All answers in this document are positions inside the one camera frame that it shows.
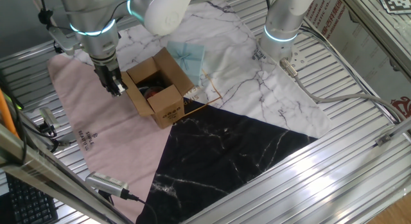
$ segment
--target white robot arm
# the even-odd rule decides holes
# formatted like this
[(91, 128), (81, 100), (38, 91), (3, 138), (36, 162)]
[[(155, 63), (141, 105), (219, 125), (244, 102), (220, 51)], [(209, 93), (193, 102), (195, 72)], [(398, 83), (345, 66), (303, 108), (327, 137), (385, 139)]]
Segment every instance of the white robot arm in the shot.
[(279, 62), (291, 59), (292, 44), (313, 0), (276, 0), (268, 10), (260, 46)]
[(116, 46), (116, 19), (133, 15), (154, 35), (175, 30), (190, 0), (62, 0), (75, 39), (67, 39), (56, 27), (49, 32), (68, 54), (82, 48), (90, 55), (101, 84), (113, 96), (120, 96), (127, 86), (121, 80)]
[[(291, 46), (313, 0), (277, 0), (269, 9), (261, 47), (278, 62), (291, 58)], [(116, 19), (133, 15), (154, 35), (167, 35), (180, 24), (190, 0), (62, 0), (75, 39), (67, 39), (56, 27), (49, 32), (72, 55), (82, 48), (90, 55), (101, 84), (113, 96), (127, 86), (121, 80), (116, 46)]]

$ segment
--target metal rail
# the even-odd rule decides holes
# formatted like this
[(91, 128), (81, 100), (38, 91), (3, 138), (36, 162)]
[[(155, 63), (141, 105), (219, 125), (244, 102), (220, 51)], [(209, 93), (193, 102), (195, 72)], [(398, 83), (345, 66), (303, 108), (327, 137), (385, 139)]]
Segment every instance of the metal rail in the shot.
[[(255, 36), (260, 36), (267, 15), (265, 0), (226, 1)], [(119, 27), (136, 24), (136, 20), (124, 19)], [(298, 37), (295, 45), (308, 60), (307, 67), (298, 69), (299, 76), (314, 95), (341, 96), (362, 91), (318, 42)], [(71, 142), (55, 156), (84, 179), (89, 170), (46, 69), (46, 61), (54, 55), (50, 42), (1, 59), (0, 69), (34, 122), (42, 122), (39, 107), (53, 111), (62, 124), (57, 130), (59, 139)], [(411, 174), (410, 143), (400, 137), (388, 147), (373, 148), (377, 136), (391, 125), (379, 108), (363, 99), (319, 106), (333, 122), (328, 134), (204, 209), (188, 223), (361, 223), (411, 189), (407, 180)], [(0, 194), (6, 192), (6, 187), (5, 176), (0, 174)], [(94, 222), (61, 202), (56, 201), (56, 206), (59, 223)]]

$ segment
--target cardboard box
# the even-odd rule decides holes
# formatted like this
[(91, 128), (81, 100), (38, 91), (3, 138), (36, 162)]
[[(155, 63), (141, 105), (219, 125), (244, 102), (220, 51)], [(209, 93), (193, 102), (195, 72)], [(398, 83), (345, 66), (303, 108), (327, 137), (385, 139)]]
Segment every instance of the cardboard box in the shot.
[[(121, 77), (140, 116), (152, 116), (160, 128), (166, 128), (184, 116), (183, 95), (194, 85), (166, 48), (121, 73)], [(166, 88), (145, 99), (137, 86), (154, 78), (161, 78)]]

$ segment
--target gray cable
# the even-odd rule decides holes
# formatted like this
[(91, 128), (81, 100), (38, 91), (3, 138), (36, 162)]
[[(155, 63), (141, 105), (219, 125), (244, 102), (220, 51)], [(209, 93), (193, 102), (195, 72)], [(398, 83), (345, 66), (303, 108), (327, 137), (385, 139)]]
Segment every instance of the gray cable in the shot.
[(345, 96), (337, 96), (334, 98), (320, 98), (317, 96), (314, 96), (313, 94), (311, 94), (310, 92), (308, 92), (308, 90), (305, 88), (305, 86), (301, 83), (300, 78), (298, 76), (294, 77), (295, 81), (297, 82), (297, 84), (300, 86), (300, 88), (311, 98), (313, 98), (315, 101), (318, 102), (323, 102), (323, 103), (331, 103), (331, 102), (337, 102), (337, 101), (342, 101), (345, 99), (352, 99), (352, 98), (363, 98), (363, 99), (369, 99), (372, 101), (375, 101), (381, 105), (383, 105), (385, 108), (391, 110), (391, 112), (395, 113), (395, 115), (398, 116), (399, 121), (404, 121), (406, 118), (405, 116), (399, 112), (396, 108), (394, 108), (394, 106), (392, 106), (390, 103), (386, 102), (385, 100), (378, 98), (376, 96), (371, 96), (371, 95), (367, 95), (367, 94), (350, 94), (350, 95), (345, 95)]
[[(320, 33), (317, 33), (314, 29), (309, 28), (309, 27), (305, 27), (305, 26), (301, 26), (300, 28), (300, 33), (309, 33), (310, 35), (312, 35), (311, 37), (314, 38), (315, 40), (319, 41), (321, 44), (324, 45), (324, 47), (330, 51), (334, 57), (338, 60), (338, 62), (344, 66), (344, 68), (348, 71), (348, 73), (354, 78), (355, 82), (361, 87), (361, 89), (363, 91), (366, 91), (364, 86), (362, 85), (360, 79), (358, 79), (357, 75), (355, 75), (354, 72), (352, 72), (351, 68), (348, 67), (343, 60), (341, 60), (341, 56), (337, 53), (337, 51), (328, 44), (326, 38), (321, 35)], [(339, 96), (339, 97), (335, 97), (335, 98), (319, 98), (316, 97), (314, 95), (312, 95), (310, 92), (307, 91), (307, 89), (305, 88), (305, 86), (301, 83), (300, 79), (298, 78), (298, 76), (295, 77), (295, 81), (298, 83), (298, 85), (300, 86), (300, 88), (312, 99), (319, 101), (319, 102), (323, 102), (323, 103), (330, 103), (330, 102), (336, 102), (336, 101), (341, 101), (343, 99), (351, 99), (351, 98), (363, 98), (363, 99), (369, 99), (372, 100), (374, 102), (379, 103), (380, 105), (384, 106), (386, 109), (391, 110), (391, 112), (393, 112), (396, 116), (399, 122), (404, 121), (406, 118), (405, 116), (398, 111), (396, 108), (394, 108), (390, 103), (386, 102), (385, 100), (373, 96), (373, 95), (368, 95), (368, 94), (350, 94), (350, 95), (346, 95), (346, 96)]]

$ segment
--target black keyboard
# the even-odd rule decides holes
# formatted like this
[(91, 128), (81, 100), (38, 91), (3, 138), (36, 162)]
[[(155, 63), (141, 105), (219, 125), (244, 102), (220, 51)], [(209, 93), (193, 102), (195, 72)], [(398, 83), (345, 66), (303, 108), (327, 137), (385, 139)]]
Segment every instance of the black keyboard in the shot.
[(58, 219), (53, 198), (6, 174), (16, 224), (45, 224)]

